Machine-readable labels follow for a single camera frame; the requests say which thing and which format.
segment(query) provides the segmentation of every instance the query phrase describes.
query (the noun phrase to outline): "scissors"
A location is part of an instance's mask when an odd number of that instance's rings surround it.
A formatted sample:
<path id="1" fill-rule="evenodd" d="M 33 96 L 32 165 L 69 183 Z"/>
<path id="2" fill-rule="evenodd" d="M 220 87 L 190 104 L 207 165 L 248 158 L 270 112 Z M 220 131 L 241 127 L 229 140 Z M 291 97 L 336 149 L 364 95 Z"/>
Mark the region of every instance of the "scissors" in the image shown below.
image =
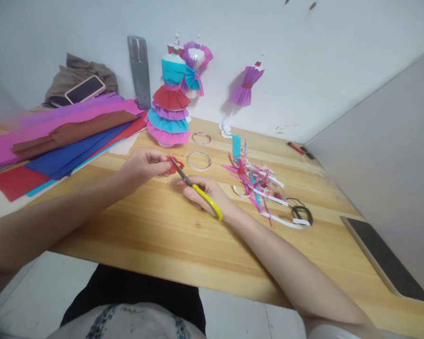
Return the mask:
<path id="1" fill-rule="evenodd" d="M 185 175 L 185 173 L 180 169 L 180 167 L 177 165 L 176 161 L 173 159 L 173 157 L 171 155 L 168 155 L 170 157 L 170 159 L 172 160 L 173 164 L 176 166 L 176 171 L 179 173 L 179 175 L 182 177 L 182 179 L 184 180 L 184 182 L 190 186 L 191 188 L 193 188 L 195 191 L 198 192 L 198 194 L 207 201 L 207 203 L 210 205 L 210 207 L 212 207 L 212 209 L 215 211 L 215 213 L 217 213 L 217 219 L 219 221 L 223 220 L 223 214 L 220 210 L 220 208 L 218 207 L 218 205 L 206 194 L 204 193 L 204 191 L 198 187 L 197 184 L 192 184 L 192 182 L 190 181 L 190 179 Z"/>

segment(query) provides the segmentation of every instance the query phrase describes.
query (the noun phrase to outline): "forearm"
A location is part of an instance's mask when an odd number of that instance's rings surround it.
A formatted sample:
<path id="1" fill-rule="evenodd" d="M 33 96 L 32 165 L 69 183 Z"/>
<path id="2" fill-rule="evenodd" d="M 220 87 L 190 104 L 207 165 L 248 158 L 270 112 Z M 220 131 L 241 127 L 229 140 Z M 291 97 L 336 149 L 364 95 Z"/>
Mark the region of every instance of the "forearm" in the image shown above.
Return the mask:
<path id="1" fill-rule="evenodd" d="M 0 218 L 0 272 L 19 269 L 125 195 L 115 175 Z"/>
<path id="2" fill-rule="evenodd" d="M 228 220 L 303 317 L 361 324 L 365 313 L 294 246 L 240 208 Z"/>

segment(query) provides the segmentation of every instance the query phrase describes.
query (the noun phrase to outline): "wooden desk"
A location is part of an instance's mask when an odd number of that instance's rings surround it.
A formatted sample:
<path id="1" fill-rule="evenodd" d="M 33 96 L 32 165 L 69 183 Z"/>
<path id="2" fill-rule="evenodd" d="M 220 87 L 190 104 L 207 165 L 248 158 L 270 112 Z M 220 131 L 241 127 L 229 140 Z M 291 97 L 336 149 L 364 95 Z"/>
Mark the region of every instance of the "wooden desk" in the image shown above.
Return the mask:
<path id="1" fill-rule="evenodd" d="M 243 209 L 269 227 L 248 199 L 234 194 L 238 179 L 222 168 L 229 164 L 231 140 L 220 137 L 216 123 L 193 118 L 192 132 L 212 137 L 206 146 L 188 144 L 163 149 L 186 164 L 189 174 L 214 177 Z M 384 285 L 361 249 L 340 220 L 341 215 L 361 215 L 323 175 L 316 161 L 301 157 L 286 142 L 243 130 L 252 164 L 266 164 L 285 184 L 287 196 L 310 208 L 313 228 L 298 231 L 276 222 L 274 232 L 288 240 L 338 283 L 381 329 L 424 338 L 424 303 L 399 298 Z M 159 148 L 147 131 L 134 147 Z M 187 164 L 192 151 L 203 151 L 212 159 L 206 172 L 195 172 Z M 70 179 L 34 201 L 38 203 L 104 180 L 117 171 L 126 156 L 106 153 Z M 108 208 L 80 229 L 57 243 L 52 251 L 125 268 L 164 279 L 235 294 L 289 307 L 285 296 L 244 243 L 223 223 L 198 211 L 170 183 L 179 176 L 154 178 L 136 193 Z M 290 216 L 281 205 L 271 203 L 271 212 Z"/>

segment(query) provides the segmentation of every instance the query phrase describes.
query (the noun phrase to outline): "black pants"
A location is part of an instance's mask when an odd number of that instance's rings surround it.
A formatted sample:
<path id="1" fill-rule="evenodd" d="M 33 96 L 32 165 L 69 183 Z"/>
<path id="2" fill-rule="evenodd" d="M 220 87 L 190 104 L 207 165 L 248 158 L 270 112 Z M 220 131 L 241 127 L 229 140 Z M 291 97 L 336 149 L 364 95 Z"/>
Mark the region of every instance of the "black pants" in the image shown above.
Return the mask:
<path id="1" fill-rule="evenodd" d="M 206 334 L 206 318 L 197 287 L 101 264 L 67 309 L 60 326 L 97 306 L 139 302 L 158 304 Z"/>

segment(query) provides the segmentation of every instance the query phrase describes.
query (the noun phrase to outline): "hand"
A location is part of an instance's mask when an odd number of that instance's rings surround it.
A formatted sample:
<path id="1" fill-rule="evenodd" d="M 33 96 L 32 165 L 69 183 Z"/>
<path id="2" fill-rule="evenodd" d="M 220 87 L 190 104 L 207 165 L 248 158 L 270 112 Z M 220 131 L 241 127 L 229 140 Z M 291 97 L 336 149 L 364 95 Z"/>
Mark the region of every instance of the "hand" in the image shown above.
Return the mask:
<path id="1" fill-rule="evenodd" d="M 166 155 L 152 148 L 136 147 L 126 163 L 113 176 L 127 194 L 156 175 L 167 177 L 172 163 L 167 161 Z"/>
<path id="2" fill-rule="evenodd" d="M 223 192 L 223 190 L 218 186 L 217 182 L 211 177 L 202 177 L 202 176 L 188 176 L 192 184 L 197 184 L 204 193 L 211 197 L 211 199 L 220 207 L 221 212 L 223 213 L 223 220 L 228 221 L 229 218 L 235 213 L 238 209 L 232 200 Z M 187 186 L 185 182 L 181 179 L 176 183 L 177 186 L 185 186 L 182 191 L 183 194 L 192 201 L 192 203 L 198 207 L 200 210 L 205 210 L 216 216 L 216 213 L 210 207 L 206 200 L 204 200 L 193 188 Z"/>

